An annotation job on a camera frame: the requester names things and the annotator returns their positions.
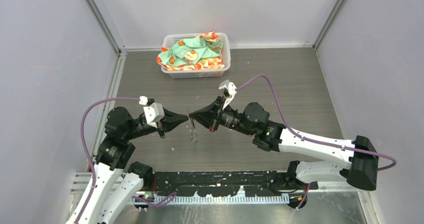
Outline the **large metal keyring holder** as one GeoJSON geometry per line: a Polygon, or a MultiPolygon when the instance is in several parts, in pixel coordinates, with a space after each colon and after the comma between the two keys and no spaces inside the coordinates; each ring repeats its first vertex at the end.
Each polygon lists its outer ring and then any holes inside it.
{"type": "Polygon", "coordinates": [[[193,142],[193,143],[197,143],[198,142],[198,139],[197,139],[197,132],[196,132],[196,127],[195,127],[195,123],[194,123],[194,120],[191,118],[191,117],[188,117],[188,120],[189,120],[189,124],[190,124],[190,126],[189,126],[189,131],[190,131],[190,137],[191,137],[191,141],[193,142]]]}

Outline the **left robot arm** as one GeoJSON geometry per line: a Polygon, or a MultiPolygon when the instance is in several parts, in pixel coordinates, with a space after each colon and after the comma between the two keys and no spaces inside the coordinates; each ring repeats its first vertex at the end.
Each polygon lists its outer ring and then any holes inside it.
{"type": "Polygon", "coordinates": [[[132,118],[124,107],[115,107],[108,113],[106,137],[95,157],[92,179],[68,223],[114,223],[136,192],[152,187],[152,167],[136,161],[124,172],[135,150],[130,141],[154,132],[164,138],[189,118],[159,103],[146,106],[143,111],[138,118],[132,118]]]}

